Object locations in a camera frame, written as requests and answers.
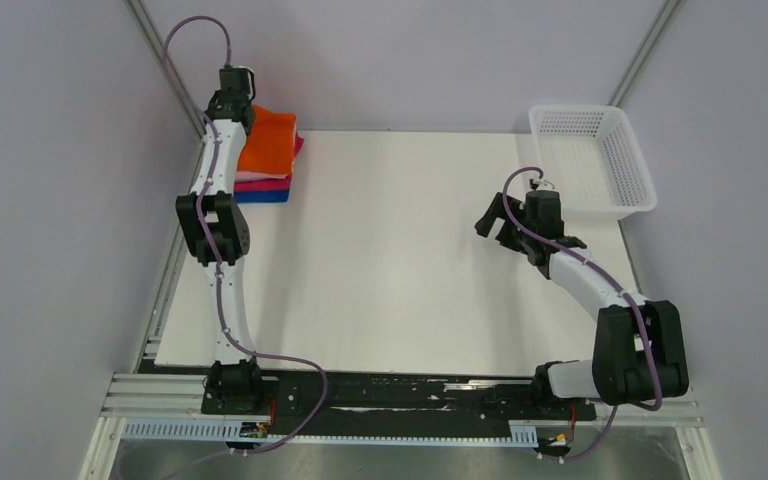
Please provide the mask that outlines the orange t-shirt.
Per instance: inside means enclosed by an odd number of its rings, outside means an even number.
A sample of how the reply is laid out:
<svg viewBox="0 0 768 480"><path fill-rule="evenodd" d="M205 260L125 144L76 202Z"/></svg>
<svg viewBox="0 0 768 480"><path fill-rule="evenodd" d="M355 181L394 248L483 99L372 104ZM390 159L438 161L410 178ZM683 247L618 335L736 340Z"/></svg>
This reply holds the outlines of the orange t-shirt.
<svg viewBox="0 0 768 480"><path fill-rule="evenodd" d="M278 179L293 173L296 115L254 106L255 122L239 156L236 180Z"/></svg>

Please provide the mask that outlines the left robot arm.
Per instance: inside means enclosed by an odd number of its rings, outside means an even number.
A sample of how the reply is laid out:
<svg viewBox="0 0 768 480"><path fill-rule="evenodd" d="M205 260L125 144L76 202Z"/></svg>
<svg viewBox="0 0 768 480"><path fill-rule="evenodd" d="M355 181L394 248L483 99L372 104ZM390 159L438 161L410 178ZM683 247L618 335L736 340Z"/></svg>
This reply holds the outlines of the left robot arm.
<svg viewBox="0 0 768 480"><path fill-rule="evenodd" d="M205 414L252 415L266 400L246 318L243 270L250 229L234 195L237 167L255 120L253 72L225 65L201 116L204 148L189 193L175 210L190 256L202 267L215 316L213 361L204 386Z"/></svg>

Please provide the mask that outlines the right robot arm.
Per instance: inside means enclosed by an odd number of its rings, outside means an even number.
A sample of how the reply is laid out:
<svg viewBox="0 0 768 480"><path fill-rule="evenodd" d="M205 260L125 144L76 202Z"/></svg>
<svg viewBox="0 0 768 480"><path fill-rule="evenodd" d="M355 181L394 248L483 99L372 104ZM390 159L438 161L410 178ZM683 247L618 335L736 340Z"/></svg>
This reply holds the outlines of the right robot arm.
<svg viewBox="0 0 768 480"><path fill-rule="evenodd" d="M547 280L565 290L594 320L589 360L555 361L535 370L531 403L544 417L556 417L571 399L652 409L690 387L680 313L670 301L629 292L594 261L585 242L569 235L555 191L535 190L518 200L495 194L474 229L523 254Z"/></svg>

